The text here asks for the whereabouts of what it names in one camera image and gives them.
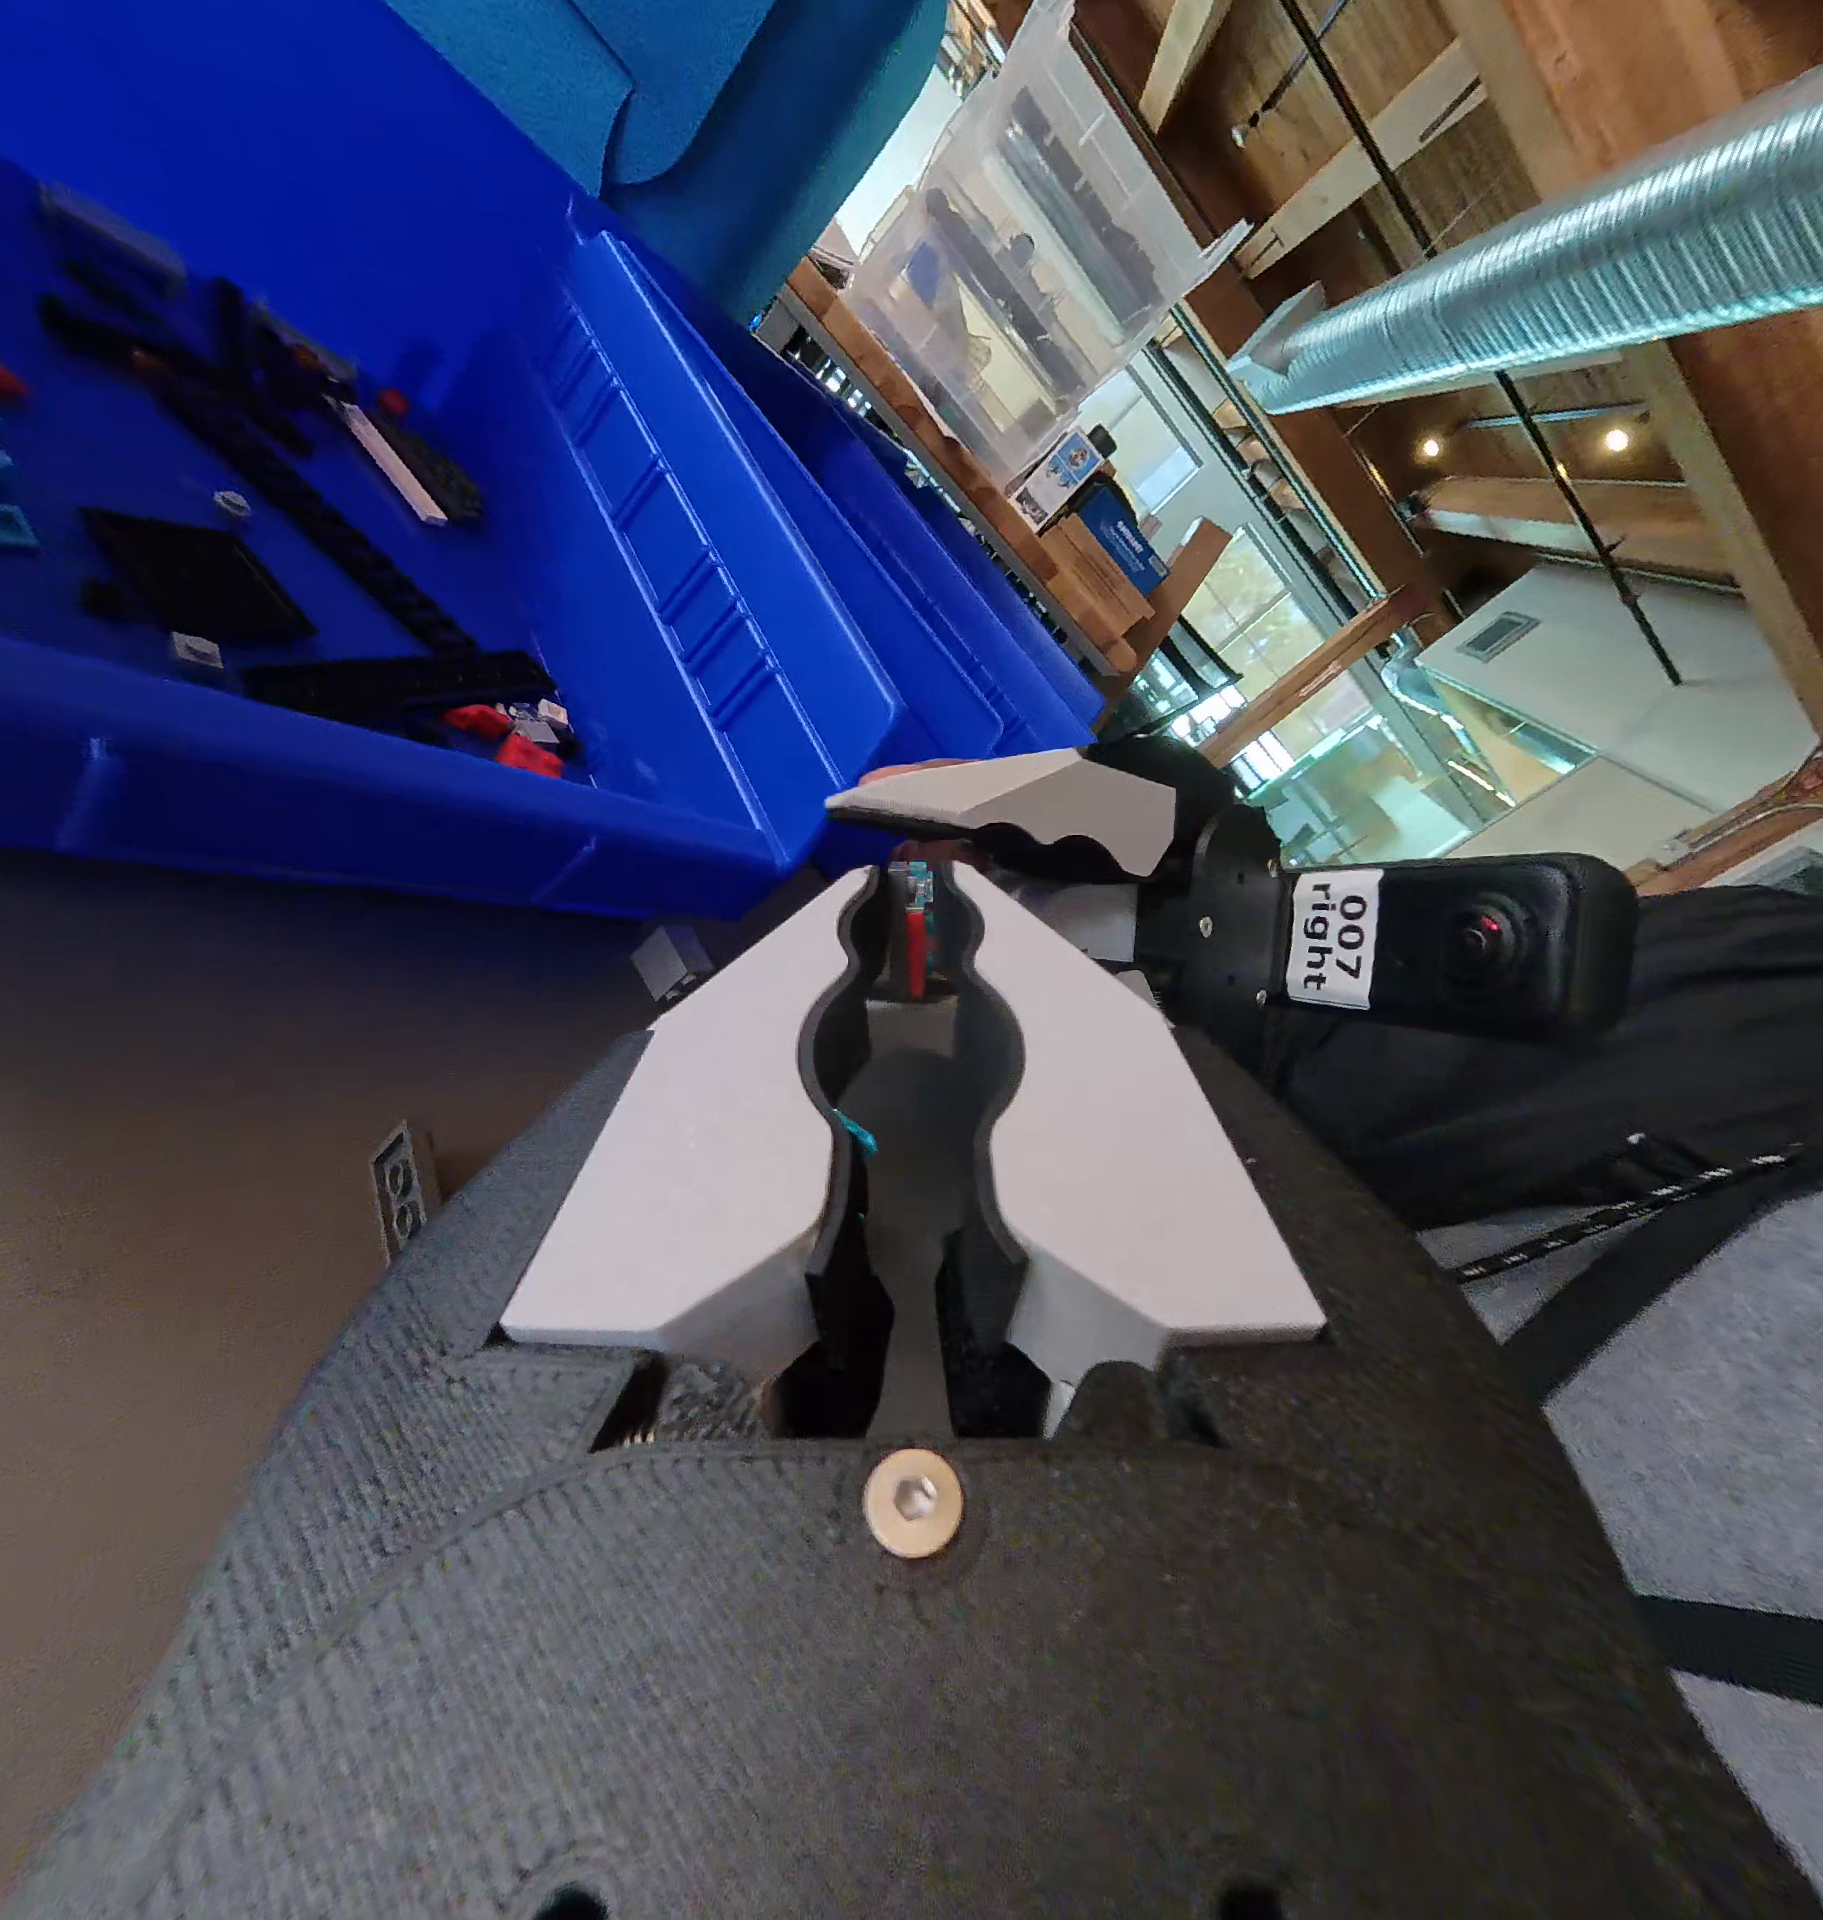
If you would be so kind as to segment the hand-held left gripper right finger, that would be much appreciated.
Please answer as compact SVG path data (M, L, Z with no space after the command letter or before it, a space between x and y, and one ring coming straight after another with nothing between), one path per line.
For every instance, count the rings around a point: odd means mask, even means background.
M975 867L943 873L955 1058L979 1099L975 1341L1045 1381L1297 1345L1329 1317L1164 1011Z

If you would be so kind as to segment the silver air duct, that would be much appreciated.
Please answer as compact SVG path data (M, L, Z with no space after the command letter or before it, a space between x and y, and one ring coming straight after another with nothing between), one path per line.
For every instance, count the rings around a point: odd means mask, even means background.
M1823 309L1823 64L1355 300L1308 286L1230 370L1284 417L1808 309Z

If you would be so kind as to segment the person's right forearm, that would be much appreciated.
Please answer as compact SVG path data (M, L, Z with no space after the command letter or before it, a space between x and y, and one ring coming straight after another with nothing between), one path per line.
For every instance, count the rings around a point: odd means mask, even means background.
M1625 1017L1591 1043L1293 1011L1260 1080L1415 1230L1596 1208L1769 1154L1823 1184L1823 899L1643 899Z

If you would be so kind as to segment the grey desk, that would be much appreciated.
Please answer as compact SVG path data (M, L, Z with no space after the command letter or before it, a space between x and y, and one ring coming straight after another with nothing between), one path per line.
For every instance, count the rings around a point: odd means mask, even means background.
M644 933L0 853L0 1850L103 1752L382 1265L647 1017Z

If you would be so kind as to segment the red and teal brick assembly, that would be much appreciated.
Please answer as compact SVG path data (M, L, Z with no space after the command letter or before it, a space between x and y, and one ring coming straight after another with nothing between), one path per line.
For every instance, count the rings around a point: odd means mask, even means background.
M937 913L937 870L924 858L899 859L888 874L889 950L879 991L900 1005L939 1005L953 997Z

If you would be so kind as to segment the blue cardboard box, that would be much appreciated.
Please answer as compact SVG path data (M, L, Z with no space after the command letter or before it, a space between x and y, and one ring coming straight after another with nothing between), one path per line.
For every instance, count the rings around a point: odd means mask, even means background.
M1130 495L1119 489L1113 473L1104 471L1090 477L1071 513L1130 585L1150 599L1164 585L1167 567L1156 543L1144 533Z

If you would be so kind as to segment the small grey toy brick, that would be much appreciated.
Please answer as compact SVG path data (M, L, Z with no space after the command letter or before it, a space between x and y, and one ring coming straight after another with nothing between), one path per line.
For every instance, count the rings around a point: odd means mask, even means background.
M383 1263L392 1265L443 1207L427 1130L412 1121L388 1130L371 1154L371 1194Z

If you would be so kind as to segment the wooden table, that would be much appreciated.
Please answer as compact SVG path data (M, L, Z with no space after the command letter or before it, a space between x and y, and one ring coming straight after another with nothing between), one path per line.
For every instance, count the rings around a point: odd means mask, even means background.
M808 255L794 267L780 289L780 304L850 374L854 385L874 408L877 416L892 427L924 470L947 490L947 496L971 518L999 559L1009 564L1020 580L1037 593L1040 601L1061 616L1085 656L1100 663L1100 672L1130 683L1141 671L1139 660L1131 660L1130 668L1117 672L1090 645L1090 638L1081 631L1049 585L1051 564L1040 533L1022 522L1012 502L999 490L973 453L933 414L924 389L900 370L889 352L856 316L843 291L831 285L815 258Z

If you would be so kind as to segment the wooden box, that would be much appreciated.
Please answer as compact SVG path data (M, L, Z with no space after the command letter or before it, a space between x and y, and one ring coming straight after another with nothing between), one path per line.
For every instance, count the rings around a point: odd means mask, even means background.
M1133 634L1154 614L1149 597L1130 580L1102 539L1078 516L1040 538L1049 585L1090 645L1122 672L1136 660Z

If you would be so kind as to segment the cardboard sheet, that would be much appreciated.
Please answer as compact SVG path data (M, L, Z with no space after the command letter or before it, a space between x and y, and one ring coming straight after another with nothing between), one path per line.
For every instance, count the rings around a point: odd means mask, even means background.
M1141 666L1170 634L1173 625L1203 591L1210 570L1232 539L1230 529L1200 518L1167 561L1164 582L1147 597L1149 613L1130 629L1130 645Z

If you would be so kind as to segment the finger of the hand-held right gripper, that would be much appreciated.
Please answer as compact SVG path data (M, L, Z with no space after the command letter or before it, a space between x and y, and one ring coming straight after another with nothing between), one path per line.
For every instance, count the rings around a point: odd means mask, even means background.
M993 881L1150 1005L1154 988L1136 956L1141 885L1064 883L1019 874L995 874Z
M827 794L826 816L899 839L971 841L1040 877L1149 878L1178 837L1174 789L1090 749L982 759L856 784Z

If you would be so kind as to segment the clear plastic drawer organiser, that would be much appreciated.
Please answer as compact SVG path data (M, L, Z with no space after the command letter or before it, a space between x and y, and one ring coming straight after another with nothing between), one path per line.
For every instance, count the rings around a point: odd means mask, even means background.
M1192 231L1071 44L1071 10L1028 10L844 291L1004 492L1252 231Z

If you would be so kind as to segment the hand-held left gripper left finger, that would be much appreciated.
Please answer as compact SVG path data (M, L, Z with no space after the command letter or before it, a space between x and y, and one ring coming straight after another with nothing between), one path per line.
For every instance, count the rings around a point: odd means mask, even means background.
M834 1119L807 1087L808 1020L856 958L874 873L834 881L649 1032L499 1314L516 1345L804 1353L807 1259Z

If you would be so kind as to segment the pile of loose toy bricks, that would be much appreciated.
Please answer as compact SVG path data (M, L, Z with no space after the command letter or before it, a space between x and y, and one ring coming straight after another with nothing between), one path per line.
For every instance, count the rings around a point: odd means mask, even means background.
M297 728L587 781L483 495L223 277L0 164L0 741Z

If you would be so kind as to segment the small printed card box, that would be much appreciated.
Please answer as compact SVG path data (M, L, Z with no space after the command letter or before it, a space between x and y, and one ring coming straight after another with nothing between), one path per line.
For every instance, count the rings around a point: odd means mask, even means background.
M1071 425L1007 492L1035 533L1064 516L1095 480L1115 475L1115 435L1104 421Z

